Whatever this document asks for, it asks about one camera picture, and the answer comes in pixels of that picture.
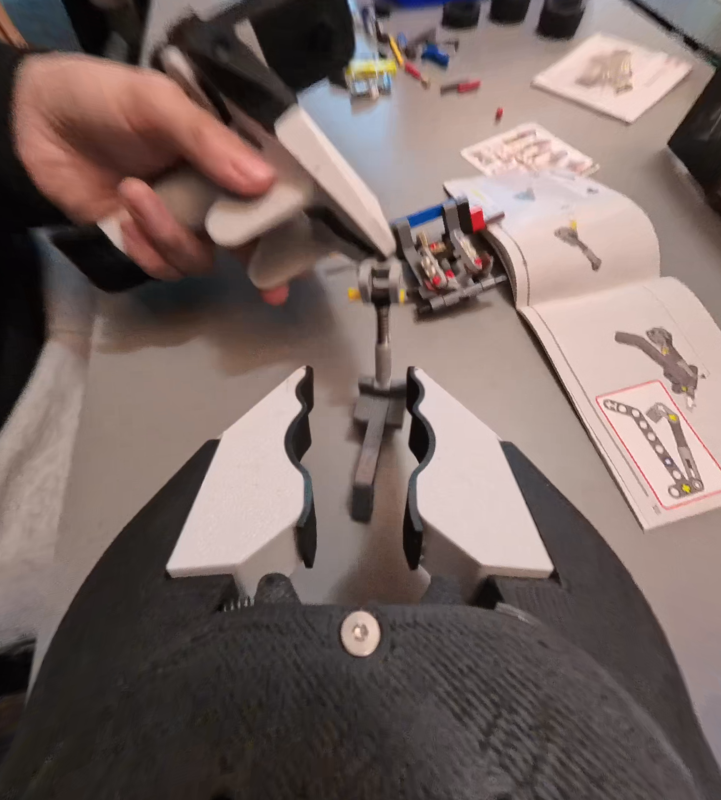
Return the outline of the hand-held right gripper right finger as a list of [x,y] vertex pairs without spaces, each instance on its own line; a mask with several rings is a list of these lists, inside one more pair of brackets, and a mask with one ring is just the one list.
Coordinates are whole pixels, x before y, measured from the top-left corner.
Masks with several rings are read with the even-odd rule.
[[466,598],[490,578],[550,578],[555,566],[500,436],[417,366],[407,369],[406,410],[408,568],[455,578]]

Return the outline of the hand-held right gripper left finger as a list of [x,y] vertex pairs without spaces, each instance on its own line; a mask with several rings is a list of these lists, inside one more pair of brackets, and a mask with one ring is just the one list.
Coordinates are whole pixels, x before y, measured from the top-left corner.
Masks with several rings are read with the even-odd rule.
[[241,597],[263,577],[311,569],[317,550],[312,475],[314,371],[300,366],[221,435],[172,553],[170,578],[228,575]]

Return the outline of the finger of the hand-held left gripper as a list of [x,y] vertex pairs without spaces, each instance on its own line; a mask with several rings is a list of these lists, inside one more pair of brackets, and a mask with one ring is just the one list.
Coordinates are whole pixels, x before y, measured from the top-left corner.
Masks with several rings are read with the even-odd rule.
[[275,134],[351,230],[377,255],[394,255],[394,234],[379,199],[309,114],[292,105],[276,120]]

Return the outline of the grey lego shock absorber assembly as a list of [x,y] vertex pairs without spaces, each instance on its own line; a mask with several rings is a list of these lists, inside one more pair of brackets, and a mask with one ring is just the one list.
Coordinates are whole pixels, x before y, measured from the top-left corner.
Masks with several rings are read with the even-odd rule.
[[359,395],[353,410],[355,428],[362,435],[352,479],[350,515],[357,523],[371,520],[375,475],[384,436],[403,425],[406,385],[392,377],[392,335],[390,314],[394,305],[404,304],[407,288],[398,258],[382,262],[363,261],[357,271],[357,288],[352,297],[375,312],[374,373],[358,381]]

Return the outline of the pile of loose lego pieces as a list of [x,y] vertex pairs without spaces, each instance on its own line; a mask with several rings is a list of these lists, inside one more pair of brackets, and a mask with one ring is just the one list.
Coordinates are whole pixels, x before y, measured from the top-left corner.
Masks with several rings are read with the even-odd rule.
[[447,70],[459,53],[458,37],[440,37],[436,28],[417,35],[391,34],[374,6],[365,6],[355,19],[355,54],[339,76],[352,101],[373,102],[392,93],[397,75],[407,75],[429,90],[428,66]]

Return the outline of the grey lego chassis assembly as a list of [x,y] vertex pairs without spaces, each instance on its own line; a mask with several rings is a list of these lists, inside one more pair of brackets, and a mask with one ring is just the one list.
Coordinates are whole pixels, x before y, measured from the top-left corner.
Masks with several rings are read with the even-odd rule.
[[508,281],[487,222],[484,209],[462,196],[391,223],[416,319],[463,308]]

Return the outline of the lego sticker sheet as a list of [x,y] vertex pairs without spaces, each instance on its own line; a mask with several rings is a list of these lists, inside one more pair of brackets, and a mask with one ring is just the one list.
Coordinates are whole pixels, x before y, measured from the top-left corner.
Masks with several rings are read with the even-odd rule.
[[551,170],[588,177],[599,170],[591,157],[537,123],[525,123],[464,147],[460,156],[488,177]]

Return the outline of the open lego instruction booklet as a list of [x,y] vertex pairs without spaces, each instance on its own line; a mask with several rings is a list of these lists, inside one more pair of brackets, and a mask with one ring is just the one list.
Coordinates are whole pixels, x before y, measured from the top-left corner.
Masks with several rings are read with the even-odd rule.
[[644,530],[721,507],[721,330],[630,198],[565,171],[478,175],[515,309]]

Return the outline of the person's left hand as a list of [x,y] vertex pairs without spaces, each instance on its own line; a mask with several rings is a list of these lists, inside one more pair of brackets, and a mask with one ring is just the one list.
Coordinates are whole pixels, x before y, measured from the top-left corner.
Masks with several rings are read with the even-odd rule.
[[25,56],[12,127],[41,194],[75,223],[116,218],[127,255],[162,281],[203,274],[213,254],[149,182],[178,163],[244,197],[266,193],[275,180],[260,155],[168,77],[103,58]]

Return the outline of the light grey cloth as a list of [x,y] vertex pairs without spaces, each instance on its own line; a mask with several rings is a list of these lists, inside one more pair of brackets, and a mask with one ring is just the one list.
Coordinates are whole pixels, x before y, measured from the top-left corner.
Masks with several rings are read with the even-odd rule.
[[51,337],[0,432],[0,652],[32,641],[45,618],[90,346]]

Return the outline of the closed white instruction booklet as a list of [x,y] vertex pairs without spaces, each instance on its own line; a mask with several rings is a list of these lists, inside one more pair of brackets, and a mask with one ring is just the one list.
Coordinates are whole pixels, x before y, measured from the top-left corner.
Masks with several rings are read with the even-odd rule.
[[684,58],[598,33],[535,75],[531,86],[633,124],[692,69]]

